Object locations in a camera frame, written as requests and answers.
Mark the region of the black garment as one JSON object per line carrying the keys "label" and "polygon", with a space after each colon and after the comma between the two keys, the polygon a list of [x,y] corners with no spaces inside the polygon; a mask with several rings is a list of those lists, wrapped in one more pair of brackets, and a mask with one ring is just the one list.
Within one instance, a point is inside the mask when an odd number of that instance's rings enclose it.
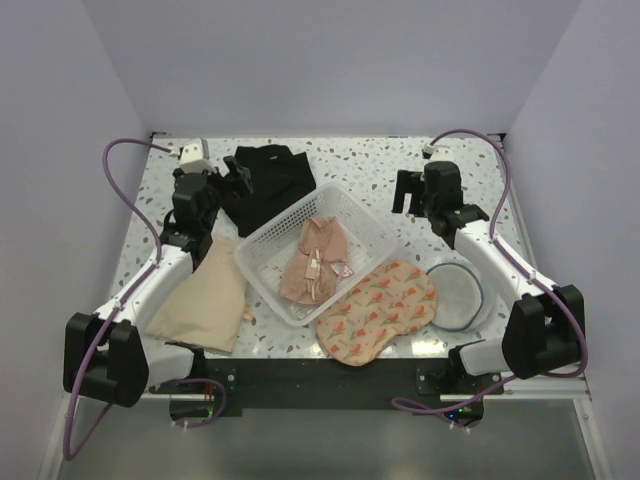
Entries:
{"label": "black garment", "polygon": [[288,146],[238,146],[235,158],[250,172],[253,193],[225,193],[222,209],[245,238],[316,188],[305,152]]}

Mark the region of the tulip print mesh laundry bag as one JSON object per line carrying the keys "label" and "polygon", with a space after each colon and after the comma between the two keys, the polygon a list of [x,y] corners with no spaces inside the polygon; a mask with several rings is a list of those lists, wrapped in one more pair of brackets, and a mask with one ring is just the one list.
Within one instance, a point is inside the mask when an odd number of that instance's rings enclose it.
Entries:
{"label": "tulip print mesh laundry bag", "polygon": [[418,332],[436,316],[438,294],[418,266],[392,260],[378,266],[316,320],[319,344],[335,360],[361,367],[398,336]]}

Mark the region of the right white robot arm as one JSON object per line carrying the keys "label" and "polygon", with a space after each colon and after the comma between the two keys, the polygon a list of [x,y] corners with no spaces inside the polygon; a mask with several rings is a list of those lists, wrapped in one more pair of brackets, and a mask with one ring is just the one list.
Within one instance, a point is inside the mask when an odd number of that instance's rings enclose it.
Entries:
{"label": "right white robot arm", "polygon": [[395,213],[407,209],[425,218],[432,232],[489,281],[510,307],[504,335],[451,349],[445,366],[427,375],[438,393],[469,392],[481,376],[510,371],[526,380],[539,375],[581,375],[588,360],[582,293],[558,286],[527,264],[495,232],[495,223],[464,200],[460,170],[449,161],[431,161],[420,172],[397,173]]}

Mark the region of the white plastic basket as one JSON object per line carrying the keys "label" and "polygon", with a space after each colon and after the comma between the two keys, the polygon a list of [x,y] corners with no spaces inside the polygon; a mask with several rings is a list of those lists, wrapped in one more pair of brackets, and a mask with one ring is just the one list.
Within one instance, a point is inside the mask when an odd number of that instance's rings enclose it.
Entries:
{"label": "white plastic basket", "polygon": [[234,260],[265,303],[298,327],[390,258],[397,244],[367,208],[328,183],[244,239]]}

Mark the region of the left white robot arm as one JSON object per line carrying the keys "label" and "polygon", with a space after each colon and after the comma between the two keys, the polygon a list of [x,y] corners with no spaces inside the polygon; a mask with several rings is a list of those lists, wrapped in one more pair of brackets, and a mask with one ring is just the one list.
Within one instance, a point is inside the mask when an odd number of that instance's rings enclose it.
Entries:
{"label": "left white robot arm", "polygon": [[174,382],[196,392],[205,385],[207,368],[194,349],[145,341],[142,335],[169,295],[203,263],[223,197],[252,191],[249,170],[232,156],[224,162],[226,175],[174,170],[173,208],[164,218],[158,250],[106,304],[68,320],[65,391],[131,407],[152,386]]}

